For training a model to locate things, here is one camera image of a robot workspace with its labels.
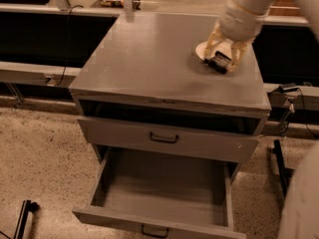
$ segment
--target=closed drawer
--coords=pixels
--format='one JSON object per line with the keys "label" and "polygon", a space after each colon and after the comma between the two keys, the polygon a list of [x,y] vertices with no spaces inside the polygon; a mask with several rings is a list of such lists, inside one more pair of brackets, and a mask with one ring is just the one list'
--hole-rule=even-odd
{"label": "closed drawer", "polygon": [[88,206],[73,210],[84,223],[155,238],[245,238],[232,231],[222,161],[110,148],[98,177]]}
{"label": "closed drawer", "polygon": [[98,145],[245,162],[258,145],[254,136],[195,128],[80,117],[87,142]]}

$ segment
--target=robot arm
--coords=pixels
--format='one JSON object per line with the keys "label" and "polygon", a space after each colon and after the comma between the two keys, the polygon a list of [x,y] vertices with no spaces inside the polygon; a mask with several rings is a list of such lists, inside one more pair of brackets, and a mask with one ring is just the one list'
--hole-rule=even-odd
{"label": "robot arm", "polygon": [[[225,11],[219,16],[214,30],[210,34],[204,61],[215,66],[218,59],[211,62],[211,55],[218,51],[221,44],[228,43],[230,57],[228,63],[221,63],[224,73],[234,71],[239,65],[247,47],[260,33],[269,7],[274,0],[228,0]],[[295,0],[301,11],[311,24],[312,30],[319,40],[319,0]]]}

